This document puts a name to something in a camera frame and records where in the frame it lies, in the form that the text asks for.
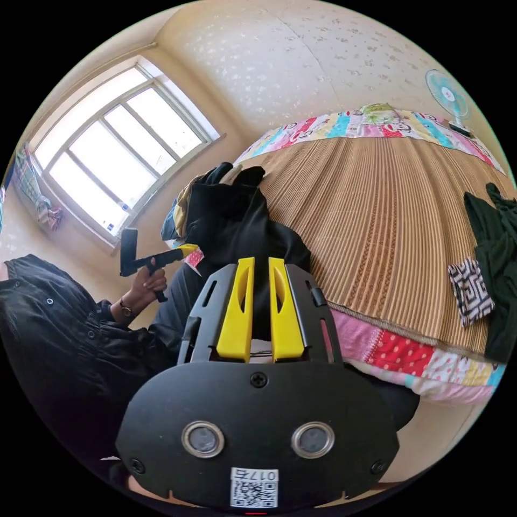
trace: black and white patterned cloth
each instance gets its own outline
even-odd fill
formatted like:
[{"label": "black and white patterned cloth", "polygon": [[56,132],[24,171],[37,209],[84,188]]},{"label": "black and white patterned cloth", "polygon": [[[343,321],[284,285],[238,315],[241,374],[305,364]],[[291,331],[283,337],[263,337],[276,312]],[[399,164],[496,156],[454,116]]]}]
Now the black and white patterned cloth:
[{"label": "black and white patterned cloth", "polygon": [[466,258],[460,264],[447,267],[452,282],[462,327],[484,318],[495,307],[481,276],[477,260]]}]

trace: woven mat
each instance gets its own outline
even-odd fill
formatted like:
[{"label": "woven mat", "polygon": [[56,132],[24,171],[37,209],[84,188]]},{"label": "woven mat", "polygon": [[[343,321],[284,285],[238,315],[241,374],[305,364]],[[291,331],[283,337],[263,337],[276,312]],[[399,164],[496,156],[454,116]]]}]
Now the woven mat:
[{"label": "woven mat", "polygon": [[412,138],[332,138],[243,162],[261,165],[271,218],[294,229],[331,306],[383,329],[482,359],[487,321],[461,327],[447,266],[476,245],[465,191],[489,201],[511,180],[458,150]]}]

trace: person's hand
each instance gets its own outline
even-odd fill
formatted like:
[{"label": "person's hand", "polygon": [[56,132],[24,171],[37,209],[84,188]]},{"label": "person's hand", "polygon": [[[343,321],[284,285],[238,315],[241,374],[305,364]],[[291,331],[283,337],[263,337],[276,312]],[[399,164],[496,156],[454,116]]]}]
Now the person's hand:
[{"label": "person's hand", "polygon": [[[156,264],[154,257],[151,264]],[[167,279],[165,271],[157,269],[152,275],[149,273],[147,266],[144,266],[135,276],[131,290],[128,293],[129,298],[136,303],[151,303],[156,298],[157,291],[164,291],[167,288]]]}]

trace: screw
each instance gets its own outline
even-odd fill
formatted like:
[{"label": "screw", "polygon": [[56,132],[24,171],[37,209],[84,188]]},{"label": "screw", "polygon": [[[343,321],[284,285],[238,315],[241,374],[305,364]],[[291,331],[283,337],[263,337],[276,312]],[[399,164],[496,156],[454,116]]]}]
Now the screw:
[{"label": "screw", "polygon": [[371,473],[376,475],[383,472],[386,468],[386,463],[382,461],[382,459],[378,460],[372,465],[372,468],[370,469]]},{"label": "screw", "polygon": [[251,376],[249,381],[255,388],[263,388],[268,383],[268,378],[262,372],[257,372]]},{"label": "screw", "polygon": [[145,472],[144,464],[137,459],[133,458],[132,460],[130,460],[129,465],[131,466],[131,470],[135,474],[143,474]]}]

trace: window frame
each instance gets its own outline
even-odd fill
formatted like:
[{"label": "window frame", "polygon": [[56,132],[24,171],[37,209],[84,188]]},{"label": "window frame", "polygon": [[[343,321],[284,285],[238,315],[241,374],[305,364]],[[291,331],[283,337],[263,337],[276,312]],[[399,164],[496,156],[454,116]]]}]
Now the window frame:
[{"label": "window frame", "polygon": [[[126,72],[127,70],[135,68],[140,73],[142,73],[146,77],[146,81],[141,83],[140,85],[128,90],[124,94],[118,96],[113,99],[109,103],[105,104],[100,110],[98,110],[95,114],[93,114],[88,120],[86,120],[81,126],[77,128],[74,133],[72,133],[68,139],[63,143],[63,145],[59,148],[59,150],[55,153],[52,159],[49,161],[46,167],[42,167],[38,162],[35,152],[38,147],[45,140],[47,135],[52,131],[56,124],[58,124],[61,119],[79,102],[85,99],[88,95],[94,92],[97,88],[104,85],[106,82],[112,80],[118,75]],[[174,152],[170,146],[163,141],[163,139],[156,134],[156,132],[148,126],[142,118],[133,110],[127,103],[130,99],[138,95],[139,93],[152,88],[177,114],[178,116],[188,125],[188,127],[194,132],[194,134],[200,139],[201,143],[198,144],[194,149],[189,151],[183,158],[180,158],[176,152]],[[118,132],[107,122],[106,116],[118,106],[123,106],[128,112],[135,117],[135,119],[140,123],[140,125],[150,134],[152,138],[154,138],[176,161],[168,170],[166,170],[163,174],[159,174],[156,170],[148,164],[144,158],[142,158],[132,147],[129,145],[124,138],[122,138]],[[112,192],[104,183],[97,178],[97,176],[92,173],[88,167],[86,167],[82,162],[78,159],[77,156],[73,153],[70,147],[73,143],[95,122],[100,122],[112,135],[113,137],[119,141],[133,156],[134,158],[153,176],[155,177],[155,182],[148,188],[148,190],[140,197],[140,199],[135,203],[133,208],[128,208],[126,212],[128,213],[128,217],[118,230],[118,232],[113,235],[107,228],[101,226],[97,221],[95,221],[86,210],[84,210],[79,204],[77,204],[72,197],[62,188],[59,183],[54,180],[51,176],[50,171],[57,160],[63,155],[68,154],[68,156],[72,159],[72,161],[111,199],[115,202],[122,203],[123,200],[118,198],[118,196]],[[127,67],[124,67],[122,70],[118,70],[113,75],[110,75],[102,82],[99,82],[95,85],[95,87],[89,89],[84,95],[82,95],[79,99],[77,99],[71,106],[69,106],[62,114],[60,114],[59,118],[52,124],[52,126],[45,132],[45,135],[39,139],[37,145],[31,149],[32,159],[34,160],[34,164],[36,166],[36,170],[39,173],[41,180],[44,184],[54,193],[54,195],[59,198],[59,200],[65,205],[65,207],[83,224],[85,225],[91,232],[100,237],[103,241],[107,242],[112,248],[115,248],[120,240],[120,235],[124,228],[129,227],[135,219],[139,216],[140,212],[144,208],[144,206],[149,202],[149,200],[156,194],[156,192],[162,188],[182,167],[185,166],[190,160],[192,160],[197,154],[202,152],[206,147],[211,145],[214,142],[214,138],[211,138],[207,131],[201,126],[201,124],[185,109],[185,107],[174,97],[174,95],[168,91],[168,89],[161,83],[161,81],[155,76],[151,75],[138,61],[133,62]]]}]

